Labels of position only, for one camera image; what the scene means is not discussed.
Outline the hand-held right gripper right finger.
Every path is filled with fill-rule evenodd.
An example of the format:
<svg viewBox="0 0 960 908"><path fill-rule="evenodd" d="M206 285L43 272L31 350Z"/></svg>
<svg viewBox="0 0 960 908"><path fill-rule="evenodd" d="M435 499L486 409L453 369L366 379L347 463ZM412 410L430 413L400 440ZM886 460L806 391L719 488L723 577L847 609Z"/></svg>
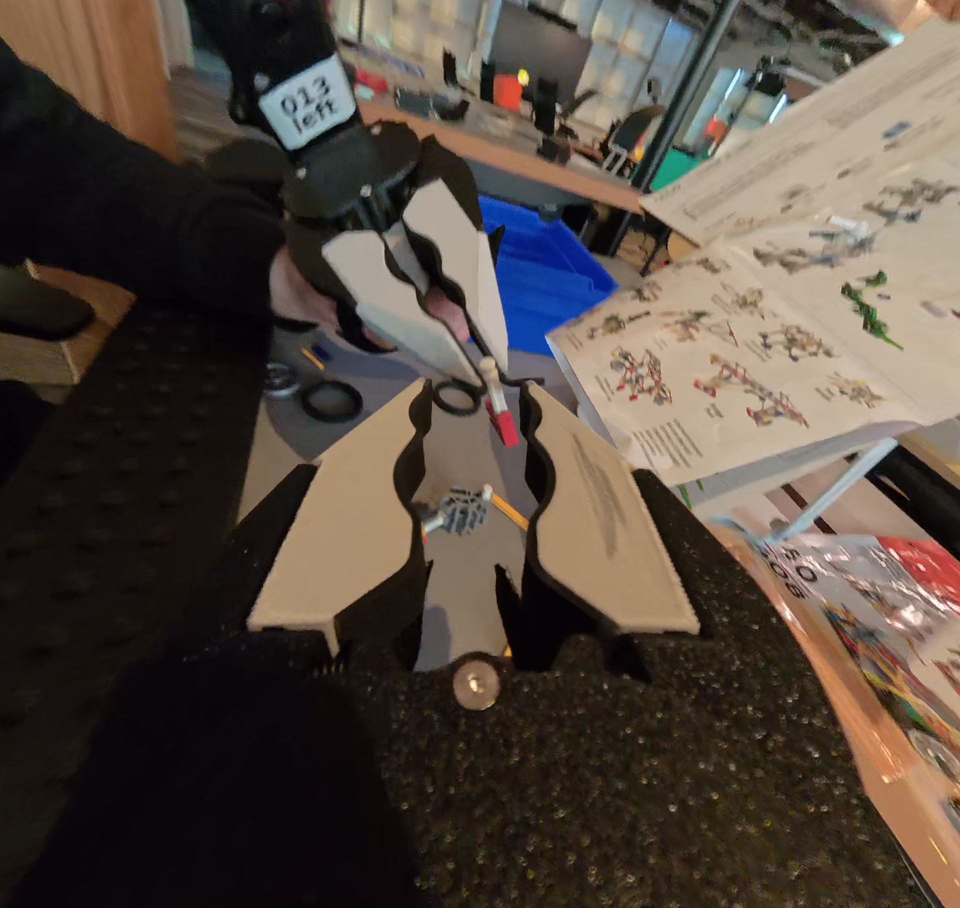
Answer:
<svg viewBox="0 0 960 908"><path fill-rule="evenodd" d="M629 461L534 382L519 413L535 499L525 573L616 635L700 634Z"/></svg>

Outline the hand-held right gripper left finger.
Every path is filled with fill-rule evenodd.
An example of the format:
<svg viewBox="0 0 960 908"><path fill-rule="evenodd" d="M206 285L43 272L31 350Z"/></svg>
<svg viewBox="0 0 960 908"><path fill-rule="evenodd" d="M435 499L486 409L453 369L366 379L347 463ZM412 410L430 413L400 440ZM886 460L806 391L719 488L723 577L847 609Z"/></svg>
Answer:
<svg viewBox="0 0 960 908"><path fill-rule="evenodd" d="M420 378L313 463L249 631L400 635L420 621L429 571L413 501L432 412Z"/></svg>

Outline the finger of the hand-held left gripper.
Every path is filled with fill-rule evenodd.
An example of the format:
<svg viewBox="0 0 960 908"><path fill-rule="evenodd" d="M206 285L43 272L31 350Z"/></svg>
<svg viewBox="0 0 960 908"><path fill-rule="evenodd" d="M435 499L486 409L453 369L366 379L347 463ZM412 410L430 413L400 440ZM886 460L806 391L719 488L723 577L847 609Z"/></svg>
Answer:
<svg viewBox="0 0 960 908"><path fill-rule="evenodd" d="M429 182L413 193L401 219L387 230L386 246L415 290L396 342L439 372L477 371L450 323L426 310L428 292L439 290L461 307L482 355L492 357L506 373L509 337L491 241L445 182Z"/></svg>
<svg viewBox="0 0 960 908"><path fill-rule="evenodd" d="M321 248L361 327L451 379L479 389L483 379L450 326L422 306L413 282L392 270L392 254L372 230L347 231Z"/></svg>

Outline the red plastic connector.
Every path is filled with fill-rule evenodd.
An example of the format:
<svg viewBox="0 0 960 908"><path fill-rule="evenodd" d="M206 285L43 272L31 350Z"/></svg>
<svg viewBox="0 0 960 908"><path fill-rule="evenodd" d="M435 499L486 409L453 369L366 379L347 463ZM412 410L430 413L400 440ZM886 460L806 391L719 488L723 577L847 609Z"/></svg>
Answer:
<svg viewBox="0 0 960 908"><path fill-rule="evenodd" d="M520 436L513 415L505 402L495 401L491 396L484 398L486 414L491 427L504 447L512 448L520 444Z"/></svg>

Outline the person's left hand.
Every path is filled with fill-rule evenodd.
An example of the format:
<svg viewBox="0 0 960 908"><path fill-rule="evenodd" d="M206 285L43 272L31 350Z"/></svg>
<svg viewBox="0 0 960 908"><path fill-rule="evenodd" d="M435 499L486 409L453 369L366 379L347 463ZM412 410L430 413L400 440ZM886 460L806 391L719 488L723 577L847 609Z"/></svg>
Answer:
<svg viewBox="0 0 960 908"><path fill-rule="evenodd" d="M285 245L271 262L269 287L270 308L278 318L291 323L311 324L328 334L342 336L336 302L318 292L304 278ZM460 343L471 337L462 309L442 291L430 288L425 295L425 306L432 317L448 325Z"/></svg>

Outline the blue plastic bin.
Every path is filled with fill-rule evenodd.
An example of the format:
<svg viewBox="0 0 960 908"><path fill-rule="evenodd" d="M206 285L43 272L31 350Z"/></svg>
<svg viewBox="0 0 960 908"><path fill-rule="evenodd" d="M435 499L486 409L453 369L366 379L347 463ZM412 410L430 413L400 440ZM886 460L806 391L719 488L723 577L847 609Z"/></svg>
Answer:
<svg viewBox="0 0 960 908"><path fill-rule="evenodd" d="M503 229L495 273L509 347L547 355L546 335L604 302L618 283L563 221L484 195L479 206L488 234Z"/></svg>

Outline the long wooden desk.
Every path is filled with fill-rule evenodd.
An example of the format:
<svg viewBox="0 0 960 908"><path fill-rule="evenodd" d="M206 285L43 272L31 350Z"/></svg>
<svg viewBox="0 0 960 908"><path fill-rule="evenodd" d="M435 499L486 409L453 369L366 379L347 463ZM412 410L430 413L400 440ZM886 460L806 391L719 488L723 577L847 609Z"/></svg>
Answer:
<svg viewBox="0 0 960 908"><path fill-rule="evenodd" d="M560 165L542 158L536 153L536 143L529 137L503 138L484 134L470 123L419 117L383 98L362 100L359 111L368 124L397 122L409 126L419 137L433 135L439 143L465 160L477 161L509 175L550 185L633 215L644 210L642 194L629 182L595 166Z"/></svg>

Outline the black rubber tyre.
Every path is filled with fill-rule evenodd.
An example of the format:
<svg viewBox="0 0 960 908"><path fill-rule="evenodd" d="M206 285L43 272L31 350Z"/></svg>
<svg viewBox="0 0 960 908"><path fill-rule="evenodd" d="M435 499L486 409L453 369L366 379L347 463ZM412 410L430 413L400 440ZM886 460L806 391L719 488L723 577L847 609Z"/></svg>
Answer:
<svg viewBox="0 0 960 908"><path fill-rule="evenodd" d="M479 411L485 390L460 378L435 382L433 401L440 411L457 418L468 418Z"/></svg>
<svg viewBox="0 0 960 908"><path fill-rule="evenodd" d="M297 394L302 411L315 422L345 423L357 419L364 398L352 385L337 379L323 379L302 387Z"/></svg>

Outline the wooden panel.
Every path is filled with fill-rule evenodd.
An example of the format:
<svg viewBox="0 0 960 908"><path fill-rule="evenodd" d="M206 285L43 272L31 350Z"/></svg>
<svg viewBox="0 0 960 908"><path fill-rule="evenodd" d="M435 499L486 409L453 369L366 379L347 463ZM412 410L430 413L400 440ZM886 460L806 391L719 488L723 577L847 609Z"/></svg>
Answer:
<svg viewBox="0 0 960 908"><path fill-rule="evenodd" d="M179 160L158 0L1 0L1 34L93 114Z"/></svg>

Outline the black monitor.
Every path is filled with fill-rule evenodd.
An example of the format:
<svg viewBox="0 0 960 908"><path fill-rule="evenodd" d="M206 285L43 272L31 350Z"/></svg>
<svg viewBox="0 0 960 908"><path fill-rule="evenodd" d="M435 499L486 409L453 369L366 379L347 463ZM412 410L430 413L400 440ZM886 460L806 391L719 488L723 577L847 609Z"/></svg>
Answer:
<svg viewBox="0 0 960 908"><path fill-rule="evenodd" d="M558 101L576 93L593 49L593 40L510 0L501 0L486 53L498 74L526 70L529 84L555 82Z"/></svg>

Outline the printed toy packaging bag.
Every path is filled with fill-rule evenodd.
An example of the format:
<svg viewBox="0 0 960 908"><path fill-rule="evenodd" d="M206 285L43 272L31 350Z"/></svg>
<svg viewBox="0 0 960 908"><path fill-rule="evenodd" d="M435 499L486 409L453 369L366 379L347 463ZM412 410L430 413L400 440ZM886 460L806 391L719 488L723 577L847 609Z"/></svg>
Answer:
<svg viewBox="0 0 960 908"><path fill-rule="evenodd" d="M834 709L867 795L931 904L958 906L958 619L920 590L856 571L852 551L818 561L735 523L711 532L773 602Z"/></svg>

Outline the toy instruction booklet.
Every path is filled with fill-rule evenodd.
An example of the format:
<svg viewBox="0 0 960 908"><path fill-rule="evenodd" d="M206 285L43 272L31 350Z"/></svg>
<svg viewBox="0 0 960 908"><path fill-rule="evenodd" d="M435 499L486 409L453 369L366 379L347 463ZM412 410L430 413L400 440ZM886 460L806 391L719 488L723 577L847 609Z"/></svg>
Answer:
<svg viewBox="0 0 960 908"><path fill-rule="evenodd" d="M934 18L648 196L693 251L547 336L581 410L669 486L958 416L958 133Z"/></svg>

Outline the black metal pole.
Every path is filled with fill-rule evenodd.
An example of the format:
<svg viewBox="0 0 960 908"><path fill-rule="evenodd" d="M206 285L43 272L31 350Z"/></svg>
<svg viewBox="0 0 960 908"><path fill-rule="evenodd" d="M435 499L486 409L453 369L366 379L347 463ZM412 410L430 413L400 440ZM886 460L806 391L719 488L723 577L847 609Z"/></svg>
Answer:
<svg viewBox="0 0 960 908"><path fill-rule="evenodd" d="M720 0L716 4L713 15L704 27L694 54L680 78L674 97L665 114L661 117L652 141L644 150L639 164L632 171L630 186L637 189L642 198L639 203L634 205L632 210L626 211L617 223L606 248L607 255L614 256L618 253L631 220L638 214L642 214L642 203L645 202L646 196L650 193L654 177L662 166L697 89L711 67L719 45L742 1Z"/></svg>

